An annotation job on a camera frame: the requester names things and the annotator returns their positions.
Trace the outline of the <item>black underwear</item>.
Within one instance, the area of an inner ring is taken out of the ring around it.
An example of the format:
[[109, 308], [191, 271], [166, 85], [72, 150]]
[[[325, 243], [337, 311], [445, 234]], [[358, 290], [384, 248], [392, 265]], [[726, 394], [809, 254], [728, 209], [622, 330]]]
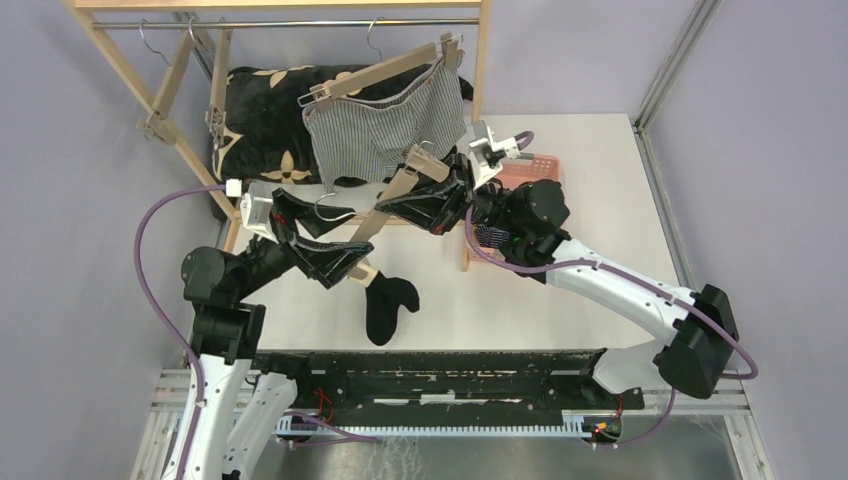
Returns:
[[386, 345], [397, 330], [399, 310], [411, 313], [420, 309], [420, 296], [408, 280], [386, 277], [378, 272], [365, 288], [366, 335], [376, 346]]

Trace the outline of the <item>navy striped underwear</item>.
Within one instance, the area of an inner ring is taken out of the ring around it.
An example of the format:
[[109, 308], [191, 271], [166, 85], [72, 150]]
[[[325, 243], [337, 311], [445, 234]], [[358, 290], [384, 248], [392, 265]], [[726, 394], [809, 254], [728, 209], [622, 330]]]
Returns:
[[499, 249], [503, 244], [509, 243], [512, 238], [508, 231], [485, 225], [475, 225], [473, 235], [481, 248], [489, 249]]

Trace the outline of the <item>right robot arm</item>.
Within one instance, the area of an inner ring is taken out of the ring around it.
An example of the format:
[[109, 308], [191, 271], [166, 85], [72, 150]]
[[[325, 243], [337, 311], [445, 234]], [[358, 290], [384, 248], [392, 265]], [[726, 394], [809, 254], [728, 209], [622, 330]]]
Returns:
[[603, 407], [637, 387], [668, 385], [697, 399], [709, 398], [739, 345], [727, 293], [711, 284], [696, 291], [642, 275], [573, 238], [563, 227], [570, 215], [560, 182], [525, 181], [513, 188], [493, 178], [475, 186], [469, 163], [448, 177], [393, 198], [377, 211], [431, 234], [458, 220], [505, 233], [487, 261], [544, 285], [579, 294], [633, 322], [648, 342], [596, 353], [577, 384], [581, 400]]

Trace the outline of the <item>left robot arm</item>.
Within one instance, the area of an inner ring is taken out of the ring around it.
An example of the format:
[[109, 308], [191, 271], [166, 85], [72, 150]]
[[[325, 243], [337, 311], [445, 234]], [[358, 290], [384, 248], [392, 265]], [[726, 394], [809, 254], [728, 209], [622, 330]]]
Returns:
[[262, 367], [246, 409], [235, 413], [266, 313], [245, 298], [292, 269], [330, 289], [373, 250], [368, 241], [320, 242], [354, 217], [350, 208], [319, 207], [283, 189], [228, 193], [240, 197], [242, 225], [255, 237], [239, 254], [198, 247], [182, 262], [183, 297], [195, 314], [182, 341], [191, 380], [165, 479], [251, 478], [284, 413], [307, 404], [315, 382], [302, 372], [304, 362], [278, 357]]

